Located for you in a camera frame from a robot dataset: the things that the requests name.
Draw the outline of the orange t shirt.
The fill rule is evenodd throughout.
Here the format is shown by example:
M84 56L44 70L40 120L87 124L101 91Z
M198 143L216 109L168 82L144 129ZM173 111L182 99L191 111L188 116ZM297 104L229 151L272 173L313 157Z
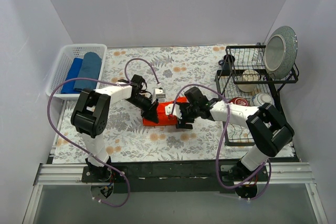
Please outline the orange t shirt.
M154 123L152 121L149 121L145 118L142 119L143 126L170 126L170 125L176 125L177 124L177 117L176 116L168 116L165 113L165 107L173 104L173 101L170 102L161 102L158 105L157 113L158 113L158 123Z

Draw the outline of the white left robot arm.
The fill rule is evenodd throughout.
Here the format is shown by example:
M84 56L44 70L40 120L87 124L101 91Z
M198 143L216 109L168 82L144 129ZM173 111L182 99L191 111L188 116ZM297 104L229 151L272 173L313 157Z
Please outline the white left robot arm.
M110 105L126 100L141 110L141 116L150 122L158 123L158 96L162 88L154 89L149 97L145 94L147 84L142 76L135 74L130 81L119 80L112 86L81 91L71 116L71 124L81 134L86 150L90 152L86 163L91 175L100 182L111 178L110 155L106 151L103 132L108 124Z

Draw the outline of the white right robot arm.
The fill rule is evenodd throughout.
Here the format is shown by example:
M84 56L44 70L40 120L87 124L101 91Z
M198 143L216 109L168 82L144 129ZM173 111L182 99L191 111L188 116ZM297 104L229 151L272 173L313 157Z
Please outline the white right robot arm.
M177 127L192 129L196 118L236 124L249 130L254 145L228 173L242 181L251 180L266 161L292 141L295 134L286 118L271 103L243 106L229 103L223 95L208 99L197 86L184 93L187 101L174 100L166 115L177 117Z

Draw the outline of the red bowl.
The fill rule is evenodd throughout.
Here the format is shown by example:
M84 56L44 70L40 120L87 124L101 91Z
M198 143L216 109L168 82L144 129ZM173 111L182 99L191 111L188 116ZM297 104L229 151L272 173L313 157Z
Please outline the red bowl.
M230 100L230 103L241 106L249 106L248 101L242 97L235 97Z

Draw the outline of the floral patterned table cloth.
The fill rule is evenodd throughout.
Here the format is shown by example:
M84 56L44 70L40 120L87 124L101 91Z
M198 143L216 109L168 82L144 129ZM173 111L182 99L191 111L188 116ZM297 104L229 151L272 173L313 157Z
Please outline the floral patterned table cloth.
M141 75L153 91L160 82L167 101L199 83L201 91L213 98L214 90L225 97L250 99L252 93L240 91L228 77L215 80L225 55L225 46L148 47L109 49L102 79L116 82ZM241 158L253 143L250 132L238 125L227 127L228 144L220 144L221 122L196 119L191 130L175 126L145 127L140 111L126 101L111 106L104 131L106 151L113 162L181 161Z

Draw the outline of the black cup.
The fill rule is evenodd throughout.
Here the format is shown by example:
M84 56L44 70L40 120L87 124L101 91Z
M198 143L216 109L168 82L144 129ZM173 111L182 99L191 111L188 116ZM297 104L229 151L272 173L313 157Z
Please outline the black cup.
M218 64L221 66L222 70L229 70L234 65L235 57L232 55L225 55Z

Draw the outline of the white blue patterned bowl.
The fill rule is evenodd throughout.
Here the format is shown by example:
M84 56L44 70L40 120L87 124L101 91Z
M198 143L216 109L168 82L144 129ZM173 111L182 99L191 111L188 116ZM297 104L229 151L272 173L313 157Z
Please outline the white blue patterned bowl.
M267 93L257 93L252 98L250 98L251 106L262 106L265 103L275 104L272 96Z

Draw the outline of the grey blue rolled shirt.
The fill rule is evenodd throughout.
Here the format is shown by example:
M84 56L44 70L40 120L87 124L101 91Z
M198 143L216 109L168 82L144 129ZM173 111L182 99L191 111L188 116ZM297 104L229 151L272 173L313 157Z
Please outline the grey blue rolled shirt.
M84 55L78 78L98 79L101 69L102 60L95 52L88 52ZM76 80L73 86L75 93L79 93L83 89L94 90L97 86L95 81Z

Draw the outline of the royal blue rolled shirt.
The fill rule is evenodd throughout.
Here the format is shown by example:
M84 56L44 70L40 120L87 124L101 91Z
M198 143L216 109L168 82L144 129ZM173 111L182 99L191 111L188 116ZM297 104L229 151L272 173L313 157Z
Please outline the royal blue rolled shirt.
M67 77L66 77L66 81L69 80L69 79L73 79L73 78L77 78L78 77L78 74L79 74L79 71L80 71L80 68L81 68L81 65L82 65L82 61L83 59L81 58L75 58L71 64L71 67L68 71L68 74L67 74ZM80 93L79 91L76 91L74 89L74 85L75 85L75 81L72 81L72 82L68 82L66 84L64 84L62 86L62 89L61 89L61 94L77 94L77 93Z

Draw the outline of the grey patterned plate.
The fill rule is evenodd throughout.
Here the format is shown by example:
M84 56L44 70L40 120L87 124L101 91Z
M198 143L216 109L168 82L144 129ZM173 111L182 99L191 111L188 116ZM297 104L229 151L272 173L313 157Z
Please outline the grey patterned plate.
M267 41L263 56L268 75L275 80L285 78L295 64L297 50L295 31L289 26L277 28Z

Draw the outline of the white plastic basket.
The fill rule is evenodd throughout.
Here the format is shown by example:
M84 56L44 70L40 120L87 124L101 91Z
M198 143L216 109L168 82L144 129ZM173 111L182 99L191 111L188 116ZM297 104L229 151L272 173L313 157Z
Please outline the white plastic basket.
M68 71L75 58L84 58L88 52L94 52L101 58L101 68L98 80L102 80L104 63L106 60L107 46L104 44L71 44L63 46L53 65L51 75L47 84L46 94L48 96L55 88L66 80Z

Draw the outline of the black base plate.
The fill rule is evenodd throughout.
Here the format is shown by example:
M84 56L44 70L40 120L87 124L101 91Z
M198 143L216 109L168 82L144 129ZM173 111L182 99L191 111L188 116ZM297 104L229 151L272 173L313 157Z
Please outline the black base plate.
M215 166L214 160L200 161L158 161L112 163L124 172L130 183L131 192L187 192L219 191L233 193L220 186L221 182L232 186L234 182L246 179L252 172L238 165L238 159L221 159Z

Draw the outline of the aluminium frame rail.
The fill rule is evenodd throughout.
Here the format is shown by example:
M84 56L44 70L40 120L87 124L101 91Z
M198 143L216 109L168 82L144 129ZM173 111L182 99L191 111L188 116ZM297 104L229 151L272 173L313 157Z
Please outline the aluminium frame rail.
M309 194L318 223L327 223L316 181L308 162L290 162L287 159L275 159L271 168L263 168L258 173L258 183L304 184ZM41 164L33 184L24 223L33 223L43 186L45 185L92 185L102 183L89 172L86 164Z

